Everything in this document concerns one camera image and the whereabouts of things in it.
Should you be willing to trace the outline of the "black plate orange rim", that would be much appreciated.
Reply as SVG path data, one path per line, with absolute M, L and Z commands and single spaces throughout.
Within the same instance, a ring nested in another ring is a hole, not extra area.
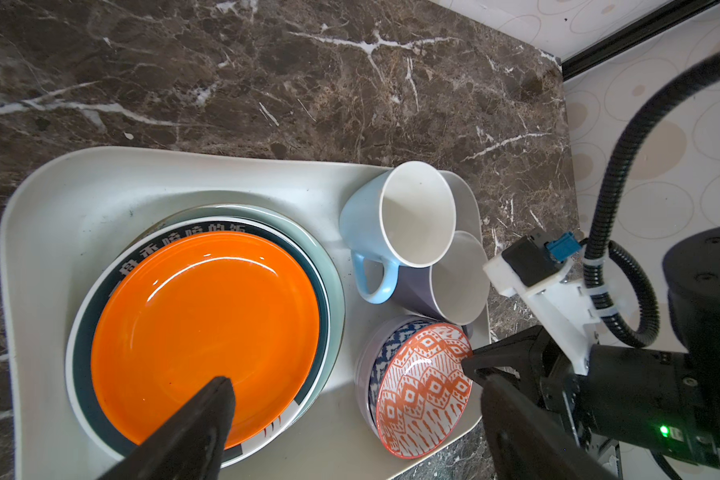
M 95 314 L 90 384 L 114 436 L 133 446 L 207 382 L 229 379 L 225 446 L 261 434 L 306 386 L 326 334 L 312 268 L 252 233 L 191 236 L 130 262 Z

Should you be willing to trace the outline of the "white plastic bin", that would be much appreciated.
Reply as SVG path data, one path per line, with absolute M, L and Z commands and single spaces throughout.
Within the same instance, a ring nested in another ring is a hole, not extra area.
M 305 228 L 341 277 L 347 316 L 338 361 L 309 410 L 224 479 L 387 479 L 414 467 L 385 450 L 362 417 L 354 377 L 375 330 L 399 316 L 363 301 L 338 231 L 346 200 L 377 166 L 260 160 L 126 147 L 63 155 L 30 175 L 0 224 L 0 280 L 20 479 L 94 479 L 112 457 L 77 421 L 65 382 L 75 315 L 100 274 L 172 214 L 249 203 Z

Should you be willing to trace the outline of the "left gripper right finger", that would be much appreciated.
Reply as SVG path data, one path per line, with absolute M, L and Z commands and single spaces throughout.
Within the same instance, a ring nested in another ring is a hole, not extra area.
M 545 411 L 509 381 L 487 377 L 483 428 L 499 479 L 612 479 Z

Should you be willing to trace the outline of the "white plate dark green rim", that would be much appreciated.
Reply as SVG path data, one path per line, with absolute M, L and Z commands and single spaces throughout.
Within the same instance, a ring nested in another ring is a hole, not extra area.
M 209 216 L 181 221 L 137 240 L 133 246 L 127 248 L 116 258 L 86 295 L 68 339 L 65 375 L 67 392 L 74 414 L 86 434 L 98 447 L 116 460 L 121 460 L 130 454 L 135 450 L 136 445 L 118 432 L 112 422 L 106 418 L 94 394 L 91 356 L 95 330 L 100 316 L 116 288 L 140 263 L 155 255 L 160 249 L 177 241 L 211 232 L 254 234 L 284 248 L 301 267 L 305 268 L 308 278 L 316 289 L 321 326 L 316 364 L 311 368 L 305 385 L 298 391 L 293 402 L 284 414 L 252 439 L 227 448 L 222 456 L 221 465 L 229 467 L 263 449 L 309 409 L 306 401 L 316 391 L 316 382 L 326 365 L 328 340 L 331 334 L 327 292 L 315 264 L 301 247 L 285 234 L 255 220 L 230 216 Z

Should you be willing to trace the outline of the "purple bowl red rim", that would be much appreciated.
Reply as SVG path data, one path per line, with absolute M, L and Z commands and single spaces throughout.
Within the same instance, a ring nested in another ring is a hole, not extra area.
M 424 457 L 452 433 L 472 392 L 462 361 L 472 355 L 459 326 L 417 315 L 384 322 L 355 372 L 360 412 L 397 458 Z

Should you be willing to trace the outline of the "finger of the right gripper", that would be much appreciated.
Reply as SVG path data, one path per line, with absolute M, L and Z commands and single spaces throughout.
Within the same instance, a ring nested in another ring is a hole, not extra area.
M 474 350 L 461 366 L 464 374 L 481 386 L 490 375 L 496 374 L 518 390 L 538 390 L 545 348 L 546 330 L 533 326 Z

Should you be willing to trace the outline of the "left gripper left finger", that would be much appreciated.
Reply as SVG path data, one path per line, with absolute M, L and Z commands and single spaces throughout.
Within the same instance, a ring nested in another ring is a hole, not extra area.
M 217 376 L 103 479 L 216 479 L 235 412 L 229 378 Z

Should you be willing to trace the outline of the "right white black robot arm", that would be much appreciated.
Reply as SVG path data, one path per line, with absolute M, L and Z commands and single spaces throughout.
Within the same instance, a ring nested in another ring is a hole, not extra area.
M 668 115 L 720 83 L 720 51 L 636 112 L 615 144 L 588 235 L 530 233 L 484 267 L 537 324 L 466 358 L 483 389 L 497 472 L 600 479 L 601 445 L 720 470 L 720 213 L 688 234 L 699 200 L 652 180 L 648 145 Z

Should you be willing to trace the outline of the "green floral ceramic plate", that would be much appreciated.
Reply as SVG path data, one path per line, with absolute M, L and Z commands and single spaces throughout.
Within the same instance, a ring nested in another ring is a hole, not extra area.
M 321 394 L 334 369 L 342 343 L 345 324 L 343 288 L 340 276 L 331 257 L 307 229 L 291 218 L 271 209 L 249 204 L 209 204 L 185 209 L 151 225 L 138 235 L 131 244 L 167 226 L 177 224 L 181 221 L 209 216 L 230 216 L 264 223 L 285 234 L 297 243 L 317 267 L 327 292 L 331 334 L 328 340 L 326 365 L 316 382 L 316 391 L 313 392 L 306 401 L 307 408 L 309 408 Z

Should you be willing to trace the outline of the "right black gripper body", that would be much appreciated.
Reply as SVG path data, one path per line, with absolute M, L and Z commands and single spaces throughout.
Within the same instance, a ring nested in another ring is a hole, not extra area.
M 720 469 L 720 368 L 691 354 L 595 346 L 577 375 L 539 334 L 540 406 L 582 447 L 596 437 Z

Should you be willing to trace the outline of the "light blue ceramic mug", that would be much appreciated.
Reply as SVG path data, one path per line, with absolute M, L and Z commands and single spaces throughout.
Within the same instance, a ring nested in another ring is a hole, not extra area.
M 456 224 L 452 191 L 427 163 L 403 163 L 360 187 L 340 212 L 339 231 L 361 297 L 388 301 L 402 267 L 427 268 L 445 256 Z

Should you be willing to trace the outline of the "purple ceramic mug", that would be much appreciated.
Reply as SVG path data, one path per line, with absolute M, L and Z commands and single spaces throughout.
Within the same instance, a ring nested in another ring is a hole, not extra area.
M 430 267 L 402 267 L 392 300 L 413 312 L 467 325 L 485 309 L 490 282 L 487 256 L 473 235 L 457 231 L 447 253 Z

